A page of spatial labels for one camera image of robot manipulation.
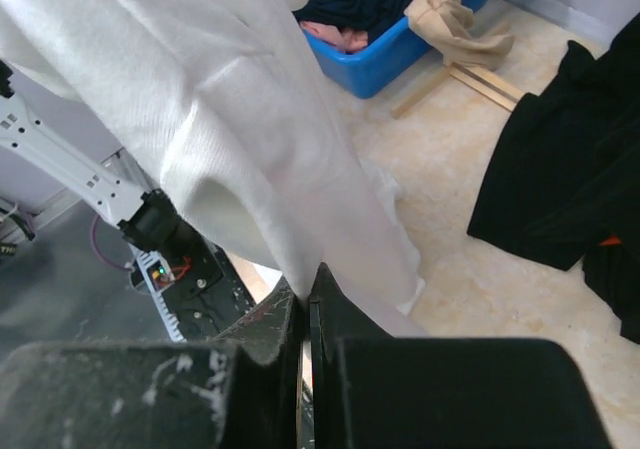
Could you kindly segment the white t shirt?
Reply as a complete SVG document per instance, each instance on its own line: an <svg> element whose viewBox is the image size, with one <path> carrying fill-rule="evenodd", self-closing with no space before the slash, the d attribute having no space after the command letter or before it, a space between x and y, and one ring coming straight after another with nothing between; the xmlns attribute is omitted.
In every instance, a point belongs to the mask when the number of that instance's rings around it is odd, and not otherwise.
<svg viewBox="0 0 640 449"><path fill-rule="evenodd" d="M309 0L1 0L1 56L86 104L224 249L307 299L318 267L396 337L421 295L393 176L361 158L294 12Z"/></svg>

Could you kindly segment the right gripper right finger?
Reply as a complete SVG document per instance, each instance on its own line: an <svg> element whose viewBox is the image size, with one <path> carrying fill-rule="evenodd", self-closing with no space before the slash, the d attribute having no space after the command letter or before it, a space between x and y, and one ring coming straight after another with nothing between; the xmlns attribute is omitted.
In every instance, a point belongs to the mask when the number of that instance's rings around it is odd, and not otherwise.
<svg viewBox="0 0 640 449"><path fill-rule="evenodd" d="M576 362L539 338L399 338L326 265L309 308L319 448L608 448Z"/></svg>

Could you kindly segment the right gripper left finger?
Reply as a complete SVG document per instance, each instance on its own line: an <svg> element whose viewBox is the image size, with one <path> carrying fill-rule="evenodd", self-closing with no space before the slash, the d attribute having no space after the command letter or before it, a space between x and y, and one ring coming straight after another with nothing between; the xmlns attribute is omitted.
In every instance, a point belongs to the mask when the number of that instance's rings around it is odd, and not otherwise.
<svg viewBox="0 0 640 449"><path fill-rule="evenodd" d="M1 444L297 448L304 322L280 281L205 341L22 346L1 367Z"/></svg>

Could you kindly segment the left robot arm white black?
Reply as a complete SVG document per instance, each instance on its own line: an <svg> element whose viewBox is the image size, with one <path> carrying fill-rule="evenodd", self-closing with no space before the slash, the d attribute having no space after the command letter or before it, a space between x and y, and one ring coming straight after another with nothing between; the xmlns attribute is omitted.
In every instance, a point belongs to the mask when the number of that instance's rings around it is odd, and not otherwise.
<svg viewBox="0 0 640 449"><path fill-rule="evenodd" d="M94 162L48 127L11 87L1 65L1 146L62 183L91 206L125 241L168 259L189 252L197 234L159 189L142 187Z"/></svg>

